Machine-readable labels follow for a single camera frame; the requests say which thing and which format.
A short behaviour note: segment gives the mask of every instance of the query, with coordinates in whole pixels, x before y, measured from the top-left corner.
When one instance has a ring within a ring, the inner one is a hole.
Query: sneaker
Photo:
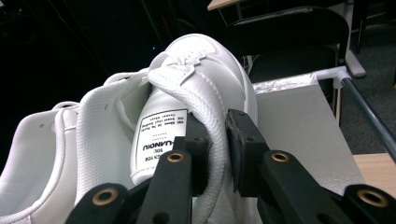
[[[225,131],[229,108],[244,111],[257,122],[255,93],[246,72],[226,48],[206,35],[184,35],[149,68],[113,75],[80,102],[76,203],[98,185],[118,183],[131,189],[151,177],[159,156],[171,149],[167,142],[185,134],[184,125],[166,134],[153,132],[151,122],[183,119],[192,112],[213,143],[209,180],[193,203],[193,223],[251,223],[247,217],[254,216],[248,210],[255,202],[233,192]],[[163,144],[162,152],[146,150],[155,143]]]
[[[206,35],[184,35],[151,63],[148,80],[175,97],[201,121],[212,140],[209,179],[192,206],[194,223],[251,223],[249,203],[233,192],[225,119],[229,108],[244,111],[257,123],[257,103],[248,76],[218,41]],[[132,175],[139,172],[133,149]]]
[[[64,223],[77,185],[78,104],[24,118],[0,176],[0,223]]]

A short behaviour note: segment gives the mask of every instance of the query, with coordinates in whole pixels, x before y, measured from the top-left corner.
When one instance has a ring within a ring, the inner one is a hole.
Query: shoe tongue label
[[[187,109],[165,111],[141,120],[136,148],[138,171],[154,168],[172,150],[176,136],[186,136]]]

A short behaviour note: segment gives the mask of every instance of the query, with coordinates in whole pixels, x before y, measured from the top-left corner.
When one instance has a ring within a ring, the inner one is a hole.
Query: black chair
[[[236,21],[219,42],[238,58],[254,59],[248,75],[256,83],[345,65],[348,36],[341,15],[309,6]],[[335,113],[333,99],[340,91],[331,79],[319,85]]]

